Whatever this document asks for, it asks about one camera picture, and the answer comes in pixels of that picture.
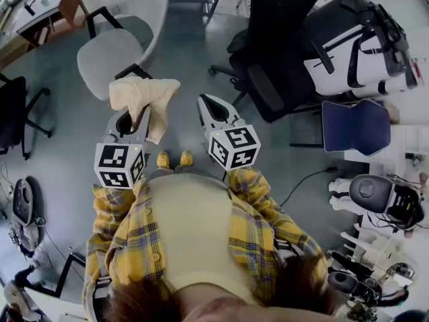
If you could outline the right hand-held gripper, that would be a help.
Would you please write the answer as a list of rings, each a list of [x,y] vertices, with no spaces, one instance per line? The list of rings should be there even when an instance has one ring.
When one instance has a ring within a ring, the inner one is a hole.
[[[254,127],[238,117],[230,103],[201,94],[197,107],[206,138],[202,145],[213,165],[219,164],[228,172],[255,163],[261,142]]]

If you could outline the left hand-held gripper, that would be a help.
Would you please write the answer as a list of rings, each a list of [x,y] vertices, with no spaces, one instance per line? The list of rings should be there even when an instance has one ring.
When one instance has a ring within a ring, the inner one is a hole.
[[[146,150],[150,119],[150,106],[146,105],[131,132],[131,116],[127,109],[110,118],[107,132],[97,143],[94,170],[105,188],[133,189],[146,166]]]

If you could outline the cream clothes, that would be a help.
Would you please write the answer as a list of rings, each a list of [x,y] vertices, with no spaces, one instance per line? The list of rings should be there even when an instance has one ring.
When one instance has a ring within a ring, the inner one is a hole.
[[[179,88],[176,79],[119,78],[109,85],[110,105],[115,111],[128,109],[133,127],[143,108],[150,107],[147,139],[158,145],[168,128],[168,103]]]

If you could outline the grey chair with black frame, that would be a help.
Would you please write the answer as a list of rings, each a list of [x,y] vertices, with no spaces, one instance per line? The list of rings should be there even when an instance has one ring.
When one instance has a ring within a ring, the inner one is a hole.
[[[127,31],[107,7],[102,6],[86,18],[90,40],[78,51],[79,73],[89,91],[99,100],[109,99],[109,85],[131,73],[150,78],[148,68],[164,30],[169,0],[124,0],[119,14],[136,17],[147,24],[152,39],[143,48],[137,38]]]

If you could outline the person's left forearm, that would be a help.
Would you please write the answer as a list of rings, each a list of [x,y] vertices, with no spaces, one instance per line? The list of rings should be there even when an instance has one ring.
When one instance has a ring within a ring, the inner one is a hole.
[[[145,180],[137,181],[134,189],[110,189],[93,185],[95,197],[93,208],[97,214],[93,223],[93,233],[86,243],[85,280],[95,281],[100,276],[99,268],[105,267],[98,255],[106,255],[115,234],[137,199],[137,194]]]

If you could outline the person's right forearm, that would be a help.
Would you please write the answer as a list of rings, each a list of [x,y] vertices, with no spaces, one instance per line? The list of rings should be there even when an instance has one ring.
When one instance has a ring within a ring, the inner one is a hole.
[[[250,167],[228,172],[229,188],[242,201],[251,205],[269,223],[276,239],[297,246],[306,255],[319,255],[320,246],[271,197],[271,187],[258,170]]]

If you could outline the black office chair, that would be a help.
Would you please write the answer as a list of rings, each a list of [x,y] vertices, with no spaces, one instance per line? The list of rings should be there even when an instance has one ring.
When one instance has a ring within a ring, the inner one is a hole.
[[[208,73],[231,77],[249,95],[260,116],[272,123],[291,113],[316,92],[300,56],[295,34],[318,0],[251,0],[247,29],[227,48],[230,68],[212,65]]]

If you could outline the person's legs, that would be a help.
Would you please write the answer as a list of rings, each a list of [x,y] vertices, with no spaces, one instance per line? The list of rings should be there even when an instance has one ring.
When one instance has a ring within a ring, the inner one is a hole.
[[[161,176],[166,176],[166,175],[171,175],[171,174],[184,174],[184,173],[204,175],[205,171],[203,171],[199,168],[195,168],[193,166],[185,166],[185,165],[178,165],[174,169],[157,167],[149,175],[149,180],[153,180],[153,179],[161,177]]]

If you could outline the person's torso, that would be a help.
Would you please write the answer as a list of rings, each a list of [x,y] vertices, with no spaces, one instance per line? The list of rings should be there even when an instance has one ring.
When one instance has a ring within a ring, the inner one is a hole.
[[[306,255],[276,239],[262,215],[232,192],[229,178],[144,180],[108,253],[97,256],[105,263],[100,276],[84,281],[91,321],[102,280],[109,283],[105,312],[112,322],[182,322],[184,291],[205,284],[253,307],[334,313],[324,254]]]

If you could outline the grey oval device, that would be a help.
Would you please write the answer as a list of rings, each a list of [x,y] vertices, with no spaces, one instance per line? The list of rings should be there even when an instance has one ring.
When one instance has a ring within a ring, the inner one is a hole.
[[[28,181],[19,179],[13,192],[12,222],[20,244],[29,252],[39,245],[39,226],[33,218],[34,197]]]

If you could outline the black floor stand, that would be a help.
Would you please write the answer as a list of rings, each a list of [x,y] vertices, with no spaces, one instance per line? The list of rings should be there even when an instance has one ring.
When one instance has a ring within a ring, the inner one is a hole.
[[[75,253],[75,252],[69,253],[69,255],[66,259],[66,263],[65,263],[63,270],[61,272],[61,275],[58,279],[58,282],[56,285],[56,290],[44,288],[40,284],[38,286],[36,286],[36,285],[31,284],[29,281],[27,281],[23,287],[28,288],[28,289],[32,289],[38,293],[46,294],[49,297],[54,297],[54,298],[59,299],[62,295],[62,291],[63,291],[64,285],[66,283],[68,273],[69,273],[70,269],[74,269],[72,267],[73,263],[77,263],[80,266],[82,266],[83,268],[86,267],[86,261],[84,260],[83,255],[81,255],[79,253]]]

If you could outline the white robot with black head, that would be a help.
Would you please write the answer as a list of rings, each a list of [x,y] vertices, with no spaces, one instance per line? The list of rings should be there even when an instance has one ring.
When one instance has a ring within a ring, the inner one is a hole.
[[[365,215],[375,227],[389,227],[394,233],[417,228],[429,231],[429,196],[417,184],[396,175],[337,178],[328,184],[328,191],[334,210]]]

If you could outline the white shelf unit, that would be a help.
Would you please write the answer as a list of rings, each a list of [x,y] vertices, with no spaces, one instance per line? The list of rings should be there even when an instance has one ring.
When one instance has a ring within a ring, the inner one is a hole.
[[[369,173],[373,175],[394,174],[410,182],[419,182],[421,173],[429,175],[429,125],[393,125],[388,147],[372,156],[347,150],[344,158],[368,163]]]

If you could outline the white and black machine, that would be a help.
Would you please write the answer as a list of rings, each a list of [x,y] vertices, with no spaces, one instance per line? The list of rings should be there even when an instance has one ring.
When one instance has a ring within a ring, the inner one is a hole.
[[[405,252],[405,243],[355,224],[356,235],[341,232],[353,244],[346,257],[336,251],[328,254],[342,267],[331,275],[330,283],[345,295],[368,308],[390,308],[404,304],[418,286],[420,269]]]

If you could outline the white equipment with black frame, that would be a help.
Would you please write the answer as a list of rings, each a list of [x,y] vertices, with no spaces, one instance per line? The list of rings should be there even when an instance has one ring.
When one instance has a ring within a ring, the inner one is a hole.
[[[304,65],[314,82],[316,92],[322,97],[353,101],[383,96],[375,94],[361,97],[353,93],[347,84],[351,46],[362,27],[355,22],[354,13],[341,6],[341,1],[331,1],[333,11],[341,11],[345,21],[351,21],[352,25],[330,40],[311,39],[312,52],[306,55]]]

